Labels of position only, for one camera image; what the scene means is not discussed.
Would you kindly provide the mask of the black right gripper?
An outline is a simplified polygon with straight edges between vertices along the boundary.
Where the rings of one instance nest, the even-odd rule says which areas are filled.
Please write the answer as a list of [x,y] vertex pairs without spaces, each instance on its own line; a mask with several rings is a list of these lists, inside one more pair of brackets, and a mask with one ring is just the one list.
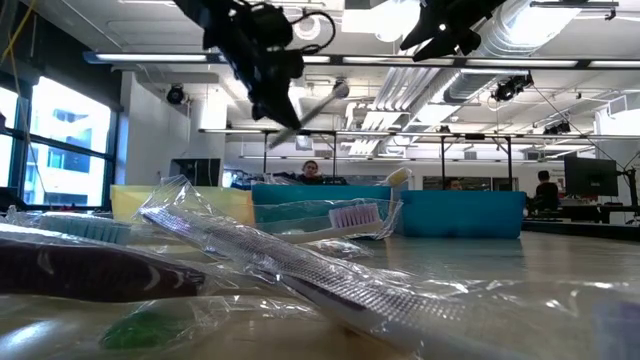
[[430,1],[420,10],[418,22],[405,36],[401,50],[408,50],[431,39],[412,57],[414,61],[467,55],[481,44],[481,36],[473,30],[482,19],[488,20],[505,0]]

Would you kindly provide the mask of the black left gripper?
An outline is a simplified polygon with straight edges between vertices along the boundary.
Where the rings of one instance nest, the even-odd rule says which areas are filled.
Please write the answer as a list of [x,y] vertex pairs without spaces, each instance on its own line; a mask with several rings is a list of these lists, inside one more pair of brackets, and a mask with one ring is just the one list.
[[247,89],[255,121],[268,118],[287,129],[301,128],[288,95],[291,80],[299,78],[304,69],[304,52],[301,49],[231,48],[223,49],[222,54],[234,76]]

